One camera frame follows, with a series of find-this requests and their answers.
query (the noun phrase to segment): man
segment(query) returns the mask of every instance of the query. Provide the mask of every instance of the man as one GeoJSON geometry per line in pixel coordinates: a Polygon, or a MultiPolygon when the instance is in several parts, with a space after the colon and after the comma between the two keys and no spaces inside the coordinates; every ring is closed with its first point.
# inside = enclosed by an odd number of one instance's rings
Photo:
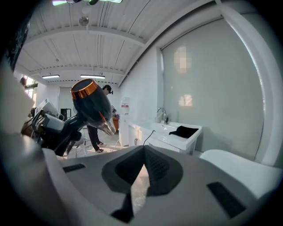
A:
{"type": "MultiPolygon", "coordinates": [[[[108,95],[110,93],[113,94],[113,92],[111,92],[111,86],[109,85],[105,85],[103,88],[103,93],[105,95],[108,95]]],[[[87,126],[88,128],[88,134],[89,134],[89,139],[92,143],[92,146],[94,148],[94,150],[98,153],[102,153],[103,149],[101,149],[100,147],[103,147],[106,145],[106,143],[102,143],[99,138],[98,138],[98,134],[97,134],[97,128],[93,127],[93,126],[87,126]]]]}

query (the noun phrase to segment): ceiling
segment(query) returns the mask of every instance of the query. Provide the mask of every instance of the ceiling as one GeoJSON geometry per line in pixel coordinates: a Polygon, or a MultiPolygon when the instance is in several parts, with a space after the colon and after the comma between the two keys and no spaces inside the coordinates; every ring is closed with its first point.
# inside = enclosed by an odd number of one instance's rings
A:
{"type": "Polygon", "coordinates": [[[49,83],[80,80],[81,74],[103,75],[103,81],[120,84],[164,24],[196,0],[123,0],[120,4],[86,1],[53,6],[43,1],[34,11],[16,70],[49,83]],[[89,8],[88,26],[81,26],[89,8]]]}

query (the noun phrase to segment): black strip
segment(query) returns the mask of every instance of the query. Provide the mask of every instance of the black strip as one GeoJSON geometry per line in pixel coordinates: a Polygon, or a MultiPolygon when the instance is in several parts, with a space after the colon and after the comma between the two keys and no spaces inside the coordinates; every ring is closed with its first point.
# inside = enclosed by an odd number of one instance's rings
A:
{"type": "Polygon", "coordinates": [[[85,168],[85,165],[83,164],[76,164],[76,165],[72,165],[72,166],[66,166],[63,167],[63,170],[65,171],[65,173],[71,172],[71,171],[75,171],[75,170],[79,170],[85,168]]]}
{"type": "Polygon", "coordinates": [[[237,216],[246,209],[246,207],[243,206],[221,183],[211,183],[208,184],[207,187],[230,218],[237,216]]]}

